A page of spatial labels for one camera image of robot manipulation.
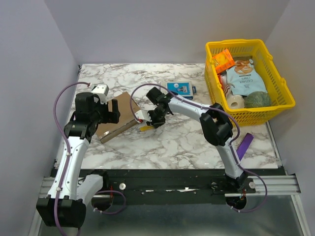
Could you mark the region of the yellow utility knife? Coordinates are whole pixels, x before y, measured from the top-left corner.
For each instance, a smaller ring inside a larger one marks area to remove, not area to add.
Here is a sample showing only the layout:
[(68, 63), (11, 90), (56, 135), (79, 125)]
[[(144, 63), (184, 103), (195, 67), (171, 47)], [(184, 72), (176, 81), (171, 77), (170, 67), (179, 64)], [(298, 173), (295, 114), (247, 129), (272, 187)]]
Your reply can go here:
[(142, 127), (139, 128), (139, 130), (141, 132), (148, 131), (148, 130), (151, 130), (151, 129), (154, 129), (154, 127), (151, 126), (151, 125), (146, 125), (146, 126), (142, 126)]

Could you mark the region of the brown cardboard express box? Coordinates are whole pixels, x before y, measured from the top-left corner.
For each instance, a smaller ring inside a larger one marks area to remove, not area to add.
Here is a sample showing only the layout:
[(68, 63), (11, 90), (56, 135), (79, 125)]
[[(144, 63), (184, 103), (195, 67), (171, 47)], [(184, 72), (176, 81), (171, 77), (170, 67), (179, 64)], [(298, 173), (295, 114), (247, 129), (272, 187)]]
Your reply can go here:
[(135, 126), (138, 122), (134, 119), (130, 109), (130, 94), (124, 92), (113, 99), (118, 101), (118, 109), (120, 112), (119, 123), (100, 124), (96, 131), (96, 135), (102, 144), (120, 135), (127, 129)]

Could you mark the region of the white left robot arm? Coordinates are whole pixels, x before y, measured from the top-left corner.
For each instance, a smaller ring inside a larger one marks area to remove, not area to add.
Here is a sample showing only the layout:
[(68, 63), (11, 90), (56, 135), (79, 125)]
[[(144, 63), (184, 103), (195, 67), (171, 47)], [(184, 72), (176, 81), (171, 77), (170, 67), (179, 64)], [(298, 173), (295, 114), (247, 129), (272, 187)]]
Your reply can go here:
[(87, 205), (95, 193), (104, 194), (109, 189), (106, 174), (89, 174), (78, 185), (85, 153), (99, 124), (119, 122), (120, 112), (116, 99), (106, 101), (106, 96), (81, 92), (75, 97), (75, 111), (62, 130), (65, 140), (62, 159), (55, 180), (45, 198), (37, 200), (36, 209), (47, 226), (81, 228)]

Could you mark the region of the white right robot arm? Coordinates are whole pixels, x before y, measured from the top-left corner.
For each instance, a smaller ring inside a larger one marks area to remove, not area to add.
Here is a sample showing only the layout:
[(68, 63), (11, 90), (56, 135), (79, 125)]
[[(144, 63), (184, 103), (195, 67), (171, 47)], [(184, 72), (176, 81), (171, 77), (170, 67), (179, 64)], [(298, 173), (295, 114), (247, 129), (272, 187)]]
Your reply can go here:
[(220, 154), (224, 164), (227, 189), (233, 193), (244, 187), (248, 174), (240, 166), (240, 159), (233, 147), (233, 125), (230, 115), (218, 103), (204, 105), (185, 99), (174, 93), (162, 93), (154, 87), (149, 90), (146, 97), (156, 105), (149, 110), (148, 125), (158, 128), (165, 124), (165, 116), (179, 113), (200, 123), (204, 138), (213, 145)]

